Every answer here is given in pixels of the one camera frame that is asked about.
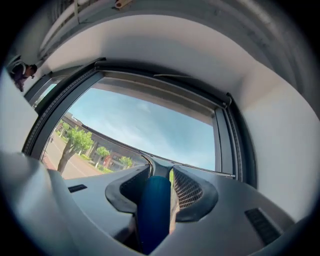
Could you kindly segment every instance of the window frame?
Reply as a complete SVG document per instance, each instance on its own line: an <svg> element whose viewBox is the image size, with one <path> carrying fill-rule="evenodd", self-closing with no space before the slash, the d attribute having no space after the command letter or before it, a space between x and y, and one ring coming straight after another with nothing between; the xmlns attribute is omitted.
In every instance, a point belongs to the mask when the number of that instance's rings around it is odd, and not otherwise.
<svg viewBox="0 0 320 256"><path fill-rule="evenodd" d="M226 96L225 93L213 89L212 86L210 86L210 91L207 92L206 86L208 87L208 85L204 85L202 82L191 77L181 77L180 74L178 75L172 70L159 70L162 71L161 74L164 75L155 77L155 74L158 74L159 71L156 73L150 71L150 69L142 71L142 68L146 67L145 65L140 67L138 64L131 63L130 66L135 68L129 69L128 62L126 62L125 65L120 65L118 62L116 64L111 63L113 62L106 62L100 58L92 61L88 65L78 68L71 75L59 82L55 88L44 97L41 104L36 108L39 118L31 130L23 148L23 152L26 155L36 159L41 157L54 127L56 127L62 116L82 94L100 79L106 77L106 74L113 79L123 79L124 77L128 79L128 77L133 76L135 78L134 81L137 79L149 79L149 81L163 83L166 87L172 86L174 90L181 90L184 96L191 96L193 101L197 101L205 106L208 102L214 104L215 109L212 111L211 121L215 148L215 170L211 171L187 164L184 165L202 171L232 177L237 180L239 179L239 157L243 157L243 154L239 152L241 148L239 143L242 141L237 139L239 129L236 127L236 122L232 118L233 114L228 114L228 112L232 112L229 108L229 105L233 102L230 95ZM151 156L151 154L147 152L132 148L112 138L110 138L110 141L132 152Z"/></svg>

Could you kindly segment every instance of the gray plastic panel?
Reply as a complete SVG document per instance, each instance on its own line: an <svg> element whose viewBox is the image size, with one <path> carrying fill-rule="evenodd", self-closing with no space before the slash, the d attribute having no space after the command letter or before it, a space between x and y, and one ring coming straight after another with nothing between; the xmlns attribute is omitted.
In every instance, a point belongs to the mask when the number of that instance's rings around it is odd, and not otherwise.
<svg viewBox="0 0 320 256"><path fill-rule="evenodd" d="M71 194L75 203L86 214L86 216L101 230L113 238L123 242L134 230L134 220L131 213L118 211L106 198L106 187L112 183L122 182L140 173L145 166L135 166L126 170L113 173L90 176L84 178L67 179L64 181L67 187L79 184L87 188Z"/></svg>
<svg viewBox="0 0 320 256"><path fill-rule="evenodd" d="M262 209L281 233L294 224L283 210L245 183L214 172L180 168L210 182L219 200L199 221L177 222L173 233L151 255L246 256L257 252L265 245L245 215L254 208Z"/></svg>
<svg viewBox="0 0 320 256"><path fill-rule="evenodd" d="M60 173L39 161L0 153L0 184L12 214L47 255L140 255L96 226L77 206Z"/></svg>

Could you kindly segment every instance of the window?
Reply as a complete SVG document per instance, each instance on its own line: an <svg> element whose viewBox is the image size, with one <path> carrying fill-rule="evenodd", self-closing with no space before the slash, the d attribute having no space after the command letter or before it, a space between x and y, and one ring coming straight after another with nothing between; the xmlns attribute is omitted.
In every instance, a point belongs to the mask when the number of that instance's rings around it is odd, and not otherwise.
<svg viewBox="0 0 320 256"><path fill-rule="evenodd" d="M30 101L32 108L35 109L44 97L63 79L63 77L51 78L47 81L39 92Z"/></svg>
<svg viewBox="0 0 320 256"><path fill-rule="evenodd" d="M213 110L199 114L174 100L168 104L150 94L115 91L111 83L103 78L65 113L43 154L47 168L74 179L147 163L139 154L112 143L112 138L154 156L215 170ZM75 138L77 145L68 143Z"/></svg>

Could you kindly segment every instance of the air vent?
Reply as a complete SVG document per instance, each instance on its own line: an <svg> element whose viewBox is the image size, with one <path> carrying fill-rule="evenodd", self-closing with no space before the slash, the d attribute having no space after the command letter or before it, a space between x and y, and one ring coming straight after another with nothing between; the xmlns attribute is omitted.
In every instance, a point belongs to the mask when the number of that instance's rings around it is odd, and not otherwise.
<svg viewBox="0 0 320 256"><path fill-rule="evenodd" d="M251 209L244 212L255 231L263 241L264 245L268 245L280 237L279 231L268 221L266 216L258 209Z"/></svg>
<svg viewBox="0 0 320 256"><path fill-rule="evenodd" d="M80 185L76 185L76 186L70 186L70 187L68 187L68 190L70 191L70 193L73 193L73 192L77 192L80 190L84 190L86 188L87 187L85 185L80 184Z"/></svg>

